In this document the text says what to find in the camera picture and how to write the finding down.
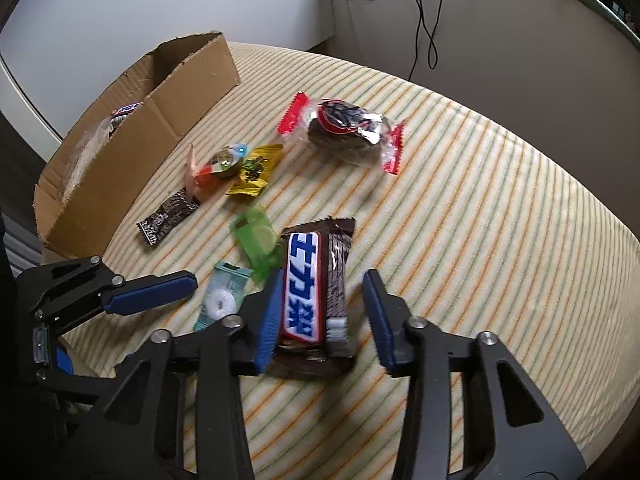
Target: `yellow candy packet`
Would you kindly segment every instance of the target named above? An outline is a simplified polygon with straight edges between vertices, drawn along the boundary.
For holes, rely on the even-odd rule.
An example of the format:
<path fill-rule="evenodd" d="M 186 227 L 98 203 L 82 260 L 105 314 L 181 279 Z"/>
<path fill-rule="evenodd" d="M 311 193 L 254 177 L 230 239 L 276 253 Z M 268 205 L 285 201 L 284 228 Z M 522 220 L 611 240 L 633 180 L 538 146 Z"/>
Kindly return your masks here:
<path fill-rule="evenodd" d="M 258 196 L 271 179 L 271 173 L 282 158 L 282 144 L 258 146 L 244 160 L 238 180 L 228 195 Z"/>

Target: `white wall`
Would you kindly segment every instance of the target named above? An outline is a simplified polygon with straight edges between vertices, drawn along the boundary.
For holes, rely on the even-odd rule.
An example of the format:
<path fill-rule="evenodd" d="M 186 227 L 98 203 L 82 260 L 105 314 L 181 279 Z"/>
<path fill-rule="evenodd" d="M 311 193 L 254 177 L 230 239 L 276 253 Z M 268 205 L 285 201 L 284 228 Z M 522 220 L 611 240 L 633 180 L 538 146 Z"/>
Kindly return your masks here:
<path fill-rule="evenodd" d="M 424 0 L 431 28 L 438 0 Z M 413 0 L 334 0 L 331 53 L 406 78 Z M 422 36 L 412 81 L 529 141 L 640 235 L 640 52 L 577 0 L 445 0 L 427 67 Z"/>
<path fill-rule="evenodd" d="M 209 30 L 223 31 L 229 41 L 307 50 L 331 35 L 331 9 L 329 0 L 20 0 L 0 34 L 0 53 L 28 100 L 63 137 L 145 52 Z M 3 95 L 10 85 L 3 86 L 2 111 L 19 122 L 21 135 L 46 140 L 47 151 L 51 135 L 33 133 L 25 110 Z"/>

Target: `wrapped snack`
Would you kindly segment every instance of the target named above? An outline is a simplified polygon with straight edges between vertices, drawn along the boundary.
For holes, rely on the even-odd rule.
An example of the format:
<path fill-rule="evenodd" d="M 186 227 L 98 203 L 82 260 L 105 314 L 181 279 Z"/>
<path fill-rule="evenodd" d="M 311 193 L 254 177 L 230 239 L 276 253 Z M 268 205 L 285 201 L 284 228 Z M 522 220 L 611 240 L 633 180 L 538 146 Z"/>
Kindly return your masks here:
<path fill-rule="evenodd" d="M 146 243 L 151 246 L 161 242 L 171 229 L 176 227 L 187 216 L 196 211 L 200 202 L 196 198 L 190 200 L 183 188 L 162 202 L 160 207 L 136 225 Z"/>
<path fill-rule="evenodd" d="M 244 160 L 238 181 L 226 192 L 228 195 L 258 196 L 269 183 L 271 173 L 282 158 L 282 144 L 258 146 Z"/>
<path fill-rule="evenodd" d="M 94 160 L 95 154 L 109 140 L 110 121 L 110 117 L 106 118 L 95 128 L 87 130 L 76 144 L 69 162 L 66 164 L 58 190 L 58 196 L 62 202 L 69 199 L 72 191 L 80 183 L 89 163 Z"/>
<path fill-rule="evenodd" d="M 109 136 L 111 137 L 113 133 L 116 131 L 117 127 L 120 126 L 124 119 L 132 113 L 136 108 L 140 108 L 142 106 L 142 102 L 133 103 L 132 105 L 123 106 L 122 108 L 118 108 L 111 112 L 111 120 L 109 121 Z"/>
<path fill-rule="evenodd" d="M 216 263 L 193 331 L 204 330 L 217 320 L 238 312 L 244 298 L 246 282 L 250 277 L 251 269 L 222 260 Z"/>
<path fill-rule="evenodd" d="M 226 146 L 215 153 L 200 171 L 196 172 L 193 146 L 190 146 L 186 160 L 184 187 L 162 202 L 154 213 L 136 224 L 145 242 L 154 246 L 162 241 L 171 229 L 196 211 L 200 203 L 210 196 L 213 190 L 212 184 L 218 184 L 221 179 L 238 173 L 246 150 L 245 144 Z"/>
<path fill-rule="evenodd" d="M 231 224 L 231 232 L 251 261 L 254 282 L 263 283 L 282 262 L 282 245 L 261 207 L 250 207 Z"/>
<path fill-rule="evenodd" d="M 338 99 L 298 92 L 278 126 L 287 139 L 310 142 L 346 162 L 398 174 L 404 121 Z"/>
<path fill-rule="evenodd" d="M 207 187 L 220 178 L 230 178 L 238 174 L 247 151 L 246 144 L 234 144 L 222 148 L 195 174 L 197 186 Z"/>
<path fill-rule="evenodd" d="M 356 342 L 347 322 L 344 273 L 355 220 L 327 218 L 284 229 L 284 305 L 275 361 L 308 378 L 353 367 Z"/>

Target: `white cabinet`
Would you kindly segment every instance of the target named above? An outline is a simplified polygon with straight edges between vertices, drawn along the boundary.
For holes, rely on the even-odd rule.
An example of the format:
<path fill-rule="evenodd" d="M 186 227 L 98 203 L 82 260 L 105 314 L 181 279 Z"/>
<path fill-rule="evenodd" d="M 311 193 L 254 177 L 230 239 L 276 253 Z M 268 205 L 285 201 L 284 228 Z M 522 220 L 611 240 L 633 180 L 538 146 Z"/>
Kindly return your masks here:
<path fill-rule="evenodd" d="M 20 0 L 0 34 L 0 109 L 48 159 L 126 67 L 158 43 L 208 30 L 307 50 L 332 34 L 330 0 Z"/>

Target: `brown candy wrapper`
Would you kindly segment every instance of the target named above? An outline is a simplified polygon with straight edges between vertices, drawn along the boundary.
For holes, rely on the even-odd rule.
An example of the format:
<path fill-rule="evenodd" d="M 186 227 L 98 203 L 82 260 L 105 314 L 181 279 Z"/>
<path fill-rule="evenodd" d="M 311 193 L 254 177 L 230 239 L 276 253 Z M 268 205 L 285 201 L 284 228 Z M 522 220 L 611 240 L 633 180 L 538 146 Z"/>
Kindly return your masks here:
<path fill-rule="evenodd" d="M 171 232 L 171 229 L 196 211 L 199 205 L 200 202 L 196 198 L 190 200 L 185 189 L 181 189 L 172 194 L 162 202 L 156 211 L 136 225 L 142 232 L 145 242 L 154 246 L 162 241 Z"/>
<path fill-rule="evenodd" d="M 328 379 L 353 367 L 344 273 L 354 229 L 353 218 L 327 218 L 281 234 L 287 256 L 274 360 L 295 375 Z"/>
<path fill-rule="evenodd" d="M 282 144 L 258 146 L 244 160 L 238 181 L 226 192 L 228 195 L 258 196 L 271 179 L 271 173 L 282 158 Z"/>

